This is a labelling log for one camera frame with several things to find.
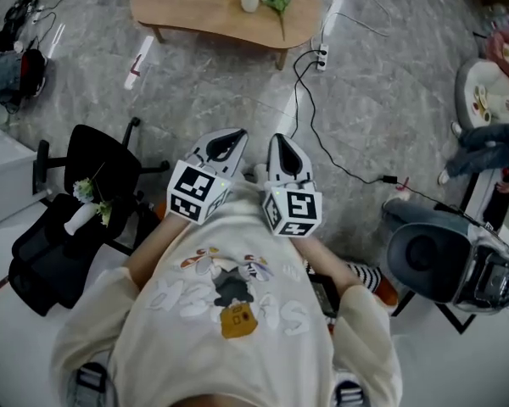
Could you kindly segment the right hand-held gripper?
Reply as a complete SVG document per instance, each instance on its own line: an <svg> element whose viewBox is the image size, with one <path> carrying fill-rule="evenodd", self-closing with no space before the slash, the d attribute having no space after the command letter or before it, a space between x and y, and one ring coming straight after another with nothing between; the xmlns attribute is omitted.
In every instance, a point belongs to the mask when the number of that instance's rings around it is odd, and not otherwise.
<svg viewBox="0 0 509 407"><path fill-rule="evenodd" d="M262 211L271 233L308 237L322 223L322 193L316 190L310 158L291 137L276 133L269 143L266 170L261 179Z"/></svg>

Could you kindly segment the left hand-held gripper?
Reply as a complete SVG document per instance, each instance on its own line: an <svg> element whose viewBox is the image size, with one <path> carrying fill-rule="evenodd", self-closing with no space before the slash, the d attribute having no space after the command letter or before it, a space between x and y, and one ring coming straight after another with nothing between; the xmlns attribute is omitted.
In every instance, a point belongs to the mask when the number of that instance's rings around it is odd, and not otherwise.
<svg viewBox="0 0 509 407"><path fill-rule="evenodd" d="M249 135L224 128L201 136L193 151L178 160L167 187L166 213L202 225L227 199Z"/></svg>

